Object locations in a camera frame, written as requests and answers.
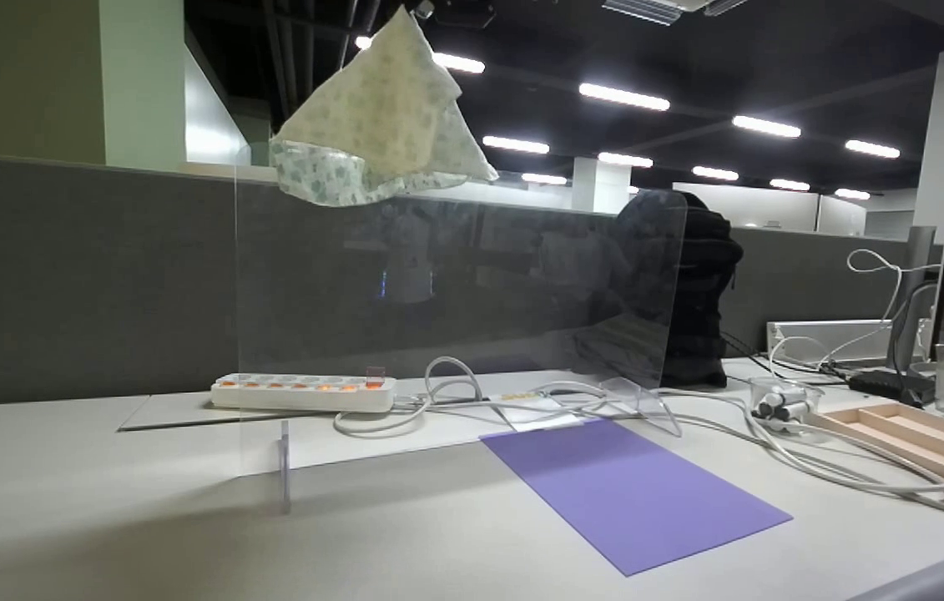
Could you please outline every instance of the cubicle wall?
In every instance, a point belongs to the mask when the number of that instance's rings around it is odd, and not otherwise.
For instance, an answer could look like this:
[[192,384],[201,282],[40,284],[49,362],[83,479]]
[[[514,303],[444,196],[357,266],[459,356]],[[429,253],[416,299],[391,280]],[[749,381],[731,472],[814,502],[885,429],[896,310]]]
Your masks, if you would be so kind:
[[[198,391],[235,371],[234,219],[228,179],[0,160],[0,402]],[[904,246],[735,239],[723,327],[759,345],[767,320],[879,316],[891,275],[851,274],[846,255]]]

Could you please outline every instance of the ceiling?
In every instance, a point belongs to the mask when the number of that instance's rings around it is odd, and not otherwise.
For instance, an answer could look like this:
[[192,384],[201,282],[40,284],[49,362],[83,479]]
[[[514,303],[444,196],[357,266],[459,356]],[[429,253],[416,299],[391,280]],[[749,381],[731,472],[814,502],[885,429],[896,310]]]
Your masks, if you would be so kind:
[[[499,170],[571,175],[572,157],[610,151],[654,159],[653,169],[635,169],[640,187],[704,182],[689,172],[696,164],[738,171],[743,185],[773,178],[815,190],[917,184],[934,65],[944,51],[942,0],[749,0],[717,17],[686,14],[670,27],[604,10],[601,0],[493,4],[484,29],[445,26],[437,16],[422,29],[435,51],[487,65],[480,75],[452,72],[477,138],[551,147],[544,156],[484,149]],[[377,31],[400,5],[185,0],[185,11],[225,93],[264,100],[277,127],[339,61],[352,60],[357,34]],[[655,113],[584,98],[583,81],[661,96],[671,108]],[[736,129],[735,114],[803,134]],[[848,139],[902,149],[901,159],[846,151]]]

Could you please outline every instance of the power strip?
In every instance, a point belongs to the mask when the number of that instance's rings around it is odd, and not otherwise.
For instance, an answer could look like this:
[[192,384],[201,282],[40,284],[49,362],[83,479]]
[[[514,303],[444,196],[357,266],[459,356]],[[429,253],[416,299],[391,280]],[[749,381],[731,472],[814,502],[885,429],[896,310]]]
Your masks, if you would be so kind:
[[216,407],[251,410],[386,413],[394,406],[392,377],[231,373],[212,384]]

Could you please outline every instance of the purple sheet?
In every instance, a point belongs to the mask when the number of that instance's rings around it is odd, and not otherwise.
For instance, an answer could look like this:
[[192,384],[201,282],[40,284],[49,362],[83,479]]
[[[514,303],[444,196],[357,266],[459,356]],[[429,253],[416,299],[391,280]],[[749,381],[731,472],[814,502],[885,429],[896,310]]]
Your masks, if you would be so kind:
[[791,520],[608,420],[482,441],[625,577]]

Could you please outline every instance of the wooden box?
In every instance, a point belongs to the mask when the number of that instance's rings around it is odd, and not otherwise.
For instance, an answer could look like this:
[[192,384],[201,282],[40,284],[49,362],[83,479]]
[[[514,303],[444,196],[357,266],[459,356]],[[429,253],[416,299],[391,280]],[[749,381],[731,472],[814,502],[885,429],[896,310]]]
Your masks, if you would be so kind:
[[944,417],[894,403],[814,415],[808,422],[873,442],[944,477]]

